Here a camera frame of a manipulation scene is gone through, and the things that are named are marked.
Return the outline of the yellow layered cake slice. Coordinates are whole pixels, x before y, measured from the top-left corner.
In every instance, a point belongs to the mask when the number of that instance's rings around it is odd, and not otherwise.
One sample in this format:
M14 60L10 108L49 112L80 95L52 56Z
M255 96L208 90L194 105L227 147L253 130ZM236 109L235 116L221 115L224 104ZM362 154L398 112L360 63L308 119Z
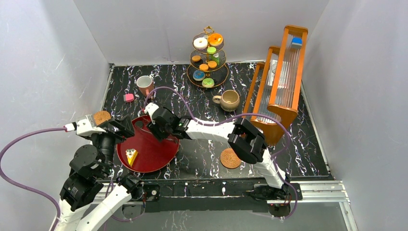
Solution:
M136 149L127 149L125 154L126 154L127 162L129 166L132 167L138 155L138 151Z

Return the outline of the blue white donut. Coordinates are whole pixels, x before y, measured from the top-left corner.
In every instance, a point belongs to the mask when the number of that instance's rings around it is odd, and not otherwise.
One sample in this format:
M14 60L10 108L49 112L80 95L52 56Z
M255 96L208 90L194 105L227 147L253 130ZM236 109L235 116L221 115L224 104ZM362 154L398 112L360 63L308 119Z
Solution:
M202 81L203 79L205 79L205 73L203 71L200 70L195 70L193 73L193 79L195 81Z

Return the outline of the yellow biscuit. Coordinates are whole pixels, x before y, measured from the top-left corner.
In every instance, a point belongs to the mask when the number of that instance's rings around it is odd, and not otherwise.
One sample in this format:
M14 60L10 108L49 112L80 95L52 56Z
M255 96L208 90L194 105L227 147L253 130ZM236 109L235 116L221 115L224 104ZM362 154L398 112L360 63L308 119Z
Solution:
M208 69L209 69L209 66L207 65L207 64L201 64L201 65L199 65L199 69L201 70L201 71L208 71Z
M201 56L200 55L194 55L194 56L191 57L191 60L193 62L195 62L195 63L199 62L201 60Z
M207 65L208 65L209 69L215 69L215 68L217 68L217 62L216 62L216 61L209 61L209 62L207 63Z

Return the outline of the black sandwich cookie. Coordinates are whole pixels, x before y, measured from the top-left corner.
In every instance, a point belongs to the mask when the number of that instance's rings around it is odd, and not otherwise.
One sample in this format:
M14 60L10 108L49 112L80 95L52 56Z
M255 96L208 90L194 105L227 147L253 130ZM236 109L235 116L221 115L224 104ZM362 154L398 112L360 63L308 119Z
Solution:
M194 65L199 66L199 65L201 65L202 63L203 63L203 61L200 60L200 61L194 62Z

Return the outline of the green triangular cake slice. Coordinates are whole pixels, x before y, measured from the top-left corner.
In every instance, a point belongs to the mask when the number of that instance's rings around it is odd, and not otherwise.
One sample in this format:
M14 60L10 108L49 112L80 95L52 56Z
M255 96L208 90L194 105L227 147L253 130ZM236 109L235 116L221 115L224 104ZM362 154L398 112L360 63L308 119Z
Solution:
M216 62L217 65L220 63L220 58L219 58L219 53L213 53L211 54L211 60Z

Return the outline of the green macaron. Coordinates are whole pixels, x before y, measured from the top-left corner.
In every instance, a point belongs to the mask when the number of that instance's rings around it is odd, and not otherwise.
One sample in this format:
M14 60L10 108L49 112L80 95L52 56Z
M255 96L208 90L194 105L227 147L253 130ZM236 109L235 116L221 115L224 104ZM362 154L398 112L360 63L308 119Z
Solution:
M214 54L217 52L217 49L215 47L208 47L206 51L208 54Z

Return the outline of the orange donut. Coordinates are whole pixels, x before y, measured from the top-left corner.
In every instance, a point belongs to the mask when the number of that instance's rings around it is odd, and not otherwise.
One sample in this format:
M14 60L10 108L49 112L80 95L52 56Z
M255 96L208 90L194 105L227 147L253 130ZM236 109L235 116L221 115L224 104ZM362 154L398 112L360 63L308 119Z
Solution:
M210 46L218 47L223 43L223 36L219 33L212 33L208 36L208 43Z

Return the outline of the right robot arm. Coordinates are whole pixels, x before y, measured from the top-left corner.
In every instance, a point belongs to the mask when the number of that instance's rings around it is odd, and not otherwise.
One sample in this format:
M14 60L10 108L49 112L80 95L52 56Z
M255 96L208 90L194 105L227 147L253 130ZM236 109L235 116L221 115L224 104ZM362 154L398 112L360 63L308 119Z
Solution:
M180 140L227 143L240 160L253 165L265 178L275 198L284 199L290 193L285 172L270 154L264 134L242 115L210 122L191 116L177 117L169 109L154 103L149 103L143 111L151 119L148 129L159 141L174 136Z

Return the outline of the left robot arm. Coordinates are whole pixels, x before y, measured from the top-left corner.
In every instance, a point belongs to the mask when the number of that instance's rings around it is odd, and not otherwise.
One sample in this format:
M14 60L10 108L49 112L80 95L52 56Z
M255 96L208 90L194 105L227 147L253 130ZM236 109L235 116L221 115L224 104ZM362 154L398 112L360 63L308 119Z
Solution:
M91 144L79 147L69 163L71 171L61 189L59 210L50 230L96 231L124 203L145 195L143 182L125 175L118 178L111 193L86 214L104 187L101 180L111 174L115 146L133 137L134 127L128 116L98 124L95 115L85 115L66 124L64 129L75 131Z

